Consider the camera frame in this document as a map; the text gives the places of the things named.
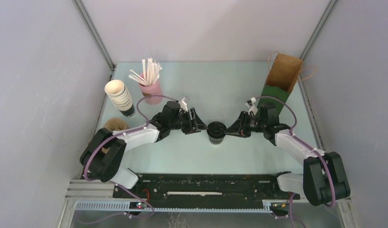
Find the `black cup lid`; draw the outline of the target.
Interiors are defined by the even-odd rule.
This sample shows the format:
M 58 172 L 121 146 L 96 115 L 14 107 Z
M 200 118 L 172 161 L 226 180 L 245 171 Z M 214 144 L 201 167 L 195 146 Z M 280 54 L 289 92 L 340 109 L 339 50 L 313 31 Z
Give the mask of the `black cup lid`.
M 222 122 L 214 121 L 208 125 L 207 134 L 220 136 L 225 134 L 226 126 Z

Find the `black sleeved paper cup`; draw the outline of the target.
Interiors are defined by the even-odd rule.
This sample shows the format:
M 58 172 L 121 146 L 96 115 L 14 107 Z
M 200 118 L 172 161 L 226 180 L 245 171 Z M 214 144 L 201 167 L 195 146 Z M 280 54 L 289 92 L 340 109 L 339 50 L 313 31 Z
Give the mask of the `black sleeved paper cup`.
M 212 145 L 220 145 L 223 142 L 225 136 L 226 136 L 225 134 L 220 135 L 220 136 L 214 136 L 214 135 L 209 134 L 208 138 L 209 138 L 209 141 Z

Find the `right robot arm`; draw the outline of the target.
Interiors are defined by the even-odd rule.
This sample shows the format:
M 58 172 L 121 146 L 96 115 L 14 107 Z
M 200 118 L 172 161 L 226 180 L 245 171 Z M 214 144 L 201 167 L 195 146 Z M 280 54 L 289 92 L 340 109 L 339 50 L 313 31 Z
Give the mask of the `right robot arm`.
M 242 111 L 225 130 L 226 135 L 248 138 L 262 133 L 272 145 L 285 150 L 303 167 L 302 174 L 280 174 L 269 184 L 269 194 L 276 199 L 287 192 L 304 195 L 313 206 L 332 205 L 350 196 L 351 190 L 341 156 L 314 148 L 281 123 L 273 103 L 264 103 L 258 113 Z

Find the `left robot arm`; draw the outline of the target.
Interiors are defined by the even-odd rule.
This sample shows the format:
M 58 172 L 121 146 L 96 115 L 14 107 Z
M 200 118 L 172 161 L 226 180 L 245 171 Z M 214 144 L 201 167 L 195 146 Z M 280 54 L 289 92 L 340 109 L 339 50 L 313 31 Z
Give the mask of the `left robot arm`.
M 135 172 L 121 165 L 126 151 L 159 142 L 169 136 L 172 130 L 181 130 L 187 135 L 207 128 L 194 108 L 184 109 L 182 102 L 168 101 L 161 112 L 142 126 L 113 132 L 101 128 L 79 161 L 87 172 L 88 180 L 116 183 L 123 186 L 124 192 L 131 198 L 136 198 L 142 193 L 142 184 Z

